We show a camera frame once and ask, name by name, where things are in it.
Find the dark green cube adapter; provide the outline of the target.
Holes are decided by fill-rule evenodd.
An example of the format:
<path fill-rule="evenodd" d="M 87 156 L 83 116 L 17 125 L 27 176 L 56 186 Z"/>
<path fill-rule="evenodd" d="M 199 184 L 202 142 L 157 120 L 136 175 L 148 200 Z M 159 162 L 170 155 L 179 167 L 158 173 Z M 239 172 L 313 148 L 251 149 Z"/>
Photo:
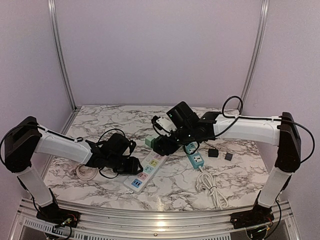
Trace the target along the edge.
<path fill-rule="evenodd" d="M 158 136 L 151 141 L 151 148 L 155 152 L 162 149 L 162 137 L 161 136 Z"/>

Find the white long power strip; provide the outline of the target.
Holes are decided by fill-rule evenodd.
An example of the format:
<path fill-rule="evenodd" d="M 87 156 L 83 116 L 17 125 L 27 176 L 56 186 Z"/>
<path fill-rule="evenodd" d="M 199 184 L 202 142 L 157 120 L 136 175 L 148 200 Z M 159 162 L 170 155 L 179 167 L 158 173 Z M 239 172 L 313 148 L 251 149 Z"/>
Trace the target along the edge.
<path fill-rule="evenodd" d="M 141 162 L 143 171 L 138 175 L 128 176 L 123 182 L 124 186 L 130 193 L 140 194 L 147 184 L 152 180 L 154 175 L 166 162 L 168 156 L 151 151 Z"/>

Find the teal power strip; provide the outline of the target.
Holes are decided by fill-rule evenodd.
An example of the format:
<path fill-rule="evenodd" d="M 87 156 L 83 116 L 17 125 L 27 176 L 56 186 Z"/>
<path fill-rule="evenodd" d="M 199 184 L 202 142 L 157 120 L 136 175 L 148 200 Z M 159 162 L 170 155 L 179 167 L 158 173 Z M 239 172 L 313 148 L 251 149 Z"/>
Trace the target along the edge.
<path fill-rule="evenodd" d="M 191 142 L 184 146 L 186 155 L 194 169 L 202 168 L 204 166 L 204 159 L 198 152 L 199 144 L 197 142 Z"/>

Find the black power adapter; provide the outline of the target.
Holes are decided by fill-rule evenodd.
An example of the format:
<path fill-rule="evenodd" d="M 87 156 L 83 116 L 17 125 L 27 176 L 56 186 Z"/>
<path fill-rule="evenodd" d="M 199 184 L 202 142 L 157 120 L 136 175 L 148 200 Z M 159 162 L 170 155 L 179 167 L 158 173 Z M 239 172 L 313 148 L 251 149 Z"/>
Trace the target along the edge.
<path fill-rule="evenodd" d="M 219 156 L 219 150 L 216 148 L 210 148 L 207 154 L 210 158 L 217 158 Z"/>

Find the small black usb charger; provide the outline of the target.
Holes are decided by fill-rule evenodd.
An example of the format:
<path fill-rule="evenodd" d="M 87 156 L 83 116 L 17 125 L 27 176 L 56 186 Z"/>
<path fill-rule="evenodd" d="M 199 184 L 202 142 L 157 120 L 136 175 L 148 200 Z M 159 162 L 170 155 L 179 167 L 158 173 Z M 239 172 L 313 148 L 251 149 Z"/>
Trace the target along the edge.
<path fill-rule="evenodd" d="M 227 152 L 227 153 L 225 154 L 225 157 L 224 157 L 225 160 L 231 161 L 232 158 L 233 158 L 233 154 L 232 154 L 232 153 Z"/>

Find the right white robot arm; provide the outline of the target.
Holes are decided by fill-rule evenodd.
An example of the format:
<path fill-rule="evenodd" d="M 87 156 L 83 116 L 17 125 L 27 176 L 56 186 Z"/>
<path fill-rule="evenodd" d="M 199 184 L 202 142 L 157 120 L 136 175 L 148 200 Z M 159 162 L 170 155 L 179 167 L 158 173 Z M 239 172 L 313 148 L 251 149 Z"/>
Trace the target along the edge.
<path fill-rule="evenodd" d="M 301 137 L 298 128 L 304 129 L 310 136 L 311 131 L 295 122 L 289 112 L 280 116 L 250 117 L 226 116 L 221 112 L 209 111 L 199 117 L 194 111 L 170 110 L 167 119 L 154 117 L 151 122 L 158 137 L 151 148 L 161 156 L 169 156 L 180 147 L 190 143 L 200 144 L 208 140 L 222 139 L 254 141 L 277 146 L 277 157 L 269 177 L 256 198 L 257 206 L 248 212 L 247 219 L 258 224 L 267 216 L 280 192 L 289 183 L 302 163 L 313 153 L 301 158 Z M 174 129 L 165 122 L 168 120 Z"/>

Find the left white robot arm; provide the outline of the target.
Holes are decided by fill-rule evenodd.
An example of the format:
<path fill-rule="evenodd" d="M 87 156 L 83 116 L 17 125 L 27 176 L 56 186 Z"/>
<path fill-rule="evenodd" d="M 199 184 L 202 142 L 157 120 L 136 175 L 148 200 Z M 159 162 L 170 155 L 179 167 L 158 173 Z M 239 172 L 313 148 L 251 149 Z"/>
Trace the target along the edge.
<path fill-rule="evenodd" d="M 44 215 L 58 223 L 63 219 L 63 211 L 54 204 L 54 194 L 32 166 L 35 153 L 68 159 L 98 170 L 108 168 L 116 175 L 138 175 L 143 167 L 132 155 L 135 148 L 136 143 L 121 133 L 98 142 L 71 138 L 40 125 L 34 116 L 28 116 L 0 141 L 0 161 L 17 176 Z"/>

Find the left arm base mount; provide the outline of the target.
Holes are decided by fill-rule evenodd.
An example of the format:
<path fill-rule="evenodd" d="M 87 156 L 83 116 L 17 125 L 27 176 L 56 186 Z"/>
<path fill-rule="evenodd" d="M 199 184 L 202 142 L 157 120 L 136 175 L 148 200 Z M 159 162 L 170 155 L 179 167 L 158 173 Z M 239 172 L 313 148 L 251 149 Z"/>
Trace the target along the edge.
<path fill-rule="evenodd" d="M 60 208 L 57 201 L 54 199 L 51 204 L 37 208 L 36 217 L 40 220 L 53 223 L 61 227 L 65 223 L 69 224 L 72 228 L 76 228 L 79 222 L 80 213 L 78 211 Z"/>

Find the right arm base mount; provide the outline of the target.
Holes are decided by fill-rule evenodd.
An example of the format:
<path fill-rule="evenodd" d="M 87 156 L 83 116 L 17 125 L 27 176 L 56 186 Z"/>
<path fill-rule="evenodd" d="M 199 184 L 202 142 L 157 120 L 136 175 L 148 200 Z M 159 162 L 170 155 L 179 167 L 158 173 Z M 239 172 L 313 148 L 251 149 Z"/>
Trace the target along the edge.
<path fill-rule="evenodd" d="M 253 208 L 246 211 L 235 212 L 230 215 L 230 223 L 234 229 L 248 228 L 272 222 L 275 219 L 272 208 L 264 207 L 258 204 L 256 199 Z"/>

